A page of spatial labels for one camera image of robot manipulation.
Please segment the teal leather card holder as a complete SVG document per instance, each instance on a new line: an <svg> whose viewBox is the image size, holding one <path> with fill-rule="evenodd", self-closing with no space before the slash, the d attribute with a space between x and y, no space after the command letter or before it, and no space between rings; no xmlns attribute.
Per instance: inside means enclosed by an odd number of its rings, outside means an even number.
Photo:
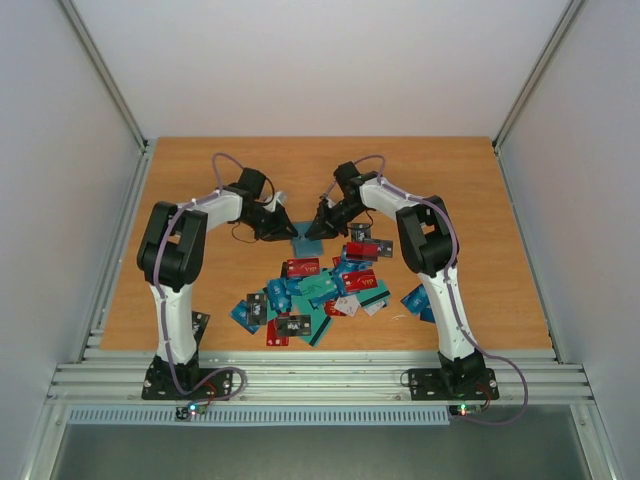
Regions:
<svg viewBox="0 0 640 480"><path fill-rule="evenodd" d="M295 258L321 257L324 254L321 240L310 240L306 233L311 226L311 221L296 222L294 224L298 235L291 240L293 255Z"/></svg>

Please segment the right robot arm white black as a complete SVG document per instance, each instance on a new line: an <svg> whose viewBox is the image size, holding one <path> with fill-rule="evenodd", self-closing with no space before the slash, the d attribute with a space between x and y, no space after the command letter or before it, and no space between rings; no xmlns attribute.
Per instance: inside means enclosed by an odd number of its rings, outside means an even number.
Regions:
<svg viewBox="0 0 640 480"><path fill-rule="evenodd" d="M379 172L362 173L354 162L333 173L343 194L337 203L321 197L306 237L331 239L347 234L349 223L366 210L396 222L402 258L426 290L438 333L440 369L436 384L446 397L462 398L476 391L486 371L469 327L459 290L459 242L441 198L410 194Z"/></svg>

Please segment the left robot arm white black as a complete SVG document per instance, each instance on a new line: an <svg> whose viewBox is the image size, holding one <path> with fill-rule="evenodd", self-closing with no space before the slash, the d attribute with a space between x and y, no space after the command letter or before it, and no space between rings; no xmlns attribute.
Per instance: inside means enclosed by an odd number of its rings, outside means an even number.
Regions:
<svg viewBox="0 0 640 480"><path fill-rule="evenodd" d="M245 224L265 242L297 236L284 207L285 193L262 193L271 184L262 172L245 168L237 181L201 198L154 205L136 259L153 294L158 325L158 347L145 374L143 399L226 400L238 393L231 368L200 364L199 344L209 317L193 310L193 285L202 269L207 234L223 224Z"/></svg>

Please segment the black card near right arm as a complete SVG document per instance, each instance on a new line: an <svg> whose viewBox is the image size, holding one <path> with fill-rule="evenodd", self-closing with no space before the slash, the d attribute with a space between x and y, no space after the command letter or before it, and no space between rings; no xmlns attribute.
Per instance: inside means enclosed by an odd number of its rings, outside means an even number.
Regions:
<svg viewBox="0 0 640 480"><path fill-rule="evenodd" d="M376 245L379 257L393 257L394 244L392 240L373 239L372 243Z"/></svg>

